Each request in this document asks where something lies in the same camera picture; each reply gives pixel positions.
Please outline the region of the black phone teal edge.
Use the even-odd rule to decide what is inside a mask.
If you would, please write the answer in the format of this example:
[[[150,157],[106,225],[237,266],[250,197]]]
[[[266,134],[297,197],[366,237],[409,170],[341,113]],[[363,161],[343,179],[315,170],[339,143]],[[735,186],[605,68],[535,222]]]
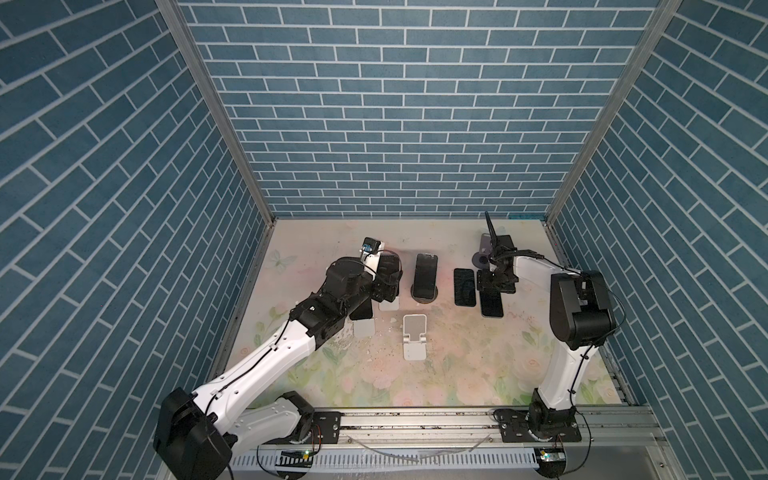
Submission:
[[[485,318],[502,318],[504,309],[501,294],[495,289],[479,291],[481,315]]]

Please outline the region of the black phone cracked screen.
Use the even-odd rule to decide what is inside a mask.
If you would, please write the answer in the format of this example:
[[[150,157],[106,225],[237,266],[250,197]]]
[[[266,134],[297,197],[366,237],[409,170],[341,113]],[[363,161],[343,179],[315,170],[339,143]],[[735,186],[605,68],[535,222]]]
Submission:
[[[459,307],[474,308],[477,303],[475,271],[455,268],[453,271],[454,304]]]

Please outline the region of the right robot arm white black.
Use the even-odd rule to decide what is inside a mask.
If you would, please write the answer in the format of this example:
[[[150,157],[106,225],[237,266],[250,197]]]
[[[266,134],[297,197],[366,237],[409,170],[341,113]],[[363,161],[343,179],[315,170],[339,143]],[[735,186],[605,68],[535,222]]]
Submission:
[[[559,265],[494,231],[481,236],[473,263],[480,268],[477,287],[482,295],[514,294],[522,279],[543,288],[549,294],[549,326],[559,342],[528,412],[494,413],[503,434],[519,440],[579,441],[576,391],[590,360],[619,327],[603,275]]]

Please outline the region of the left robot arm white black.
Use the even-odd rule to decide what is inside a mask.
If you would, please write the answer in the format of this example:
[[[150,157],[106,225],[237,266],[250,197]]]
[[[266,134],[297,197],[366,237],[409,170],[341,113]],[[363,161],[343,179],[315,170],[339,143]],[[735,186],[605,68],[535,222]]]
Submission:
[[[402,262],[395,254],[341,257],[320,288],[298,302],[275,334],[245,359],[191,392],[178,387],[162,401],[153,448],[177,479],[216,479],[231,459],[277,439],[302,439],[313,408],[289,392],[250,411],[250,404],[295,364],[309,357],[372,302],[399,295]]]

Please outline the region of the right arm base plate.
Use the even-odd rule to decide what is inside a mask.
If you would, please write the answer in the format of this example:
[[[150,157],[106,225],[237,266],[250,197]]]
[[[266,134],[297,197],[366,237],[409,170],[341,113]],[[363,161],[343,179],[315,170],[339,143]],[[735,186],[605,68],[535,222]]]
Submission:
[[[536,405],[531,405],[528,410],[499,408],[492,413],[504,443],[581,442],[582,434],[575,416],[574,408],[540,410]]]

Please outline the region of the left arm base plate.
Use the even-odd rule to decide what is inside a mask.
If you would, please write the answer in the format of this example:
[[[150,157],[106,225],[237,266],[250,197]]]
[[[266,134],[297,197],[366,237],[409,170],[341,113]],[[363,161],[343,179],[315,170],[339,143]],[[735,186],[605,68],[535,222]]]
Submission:
[[[341,413],[337,411],[302,414],[297,425],[288,434],[268,440],[266,444],[337,444],[341,430],[341,417]]]

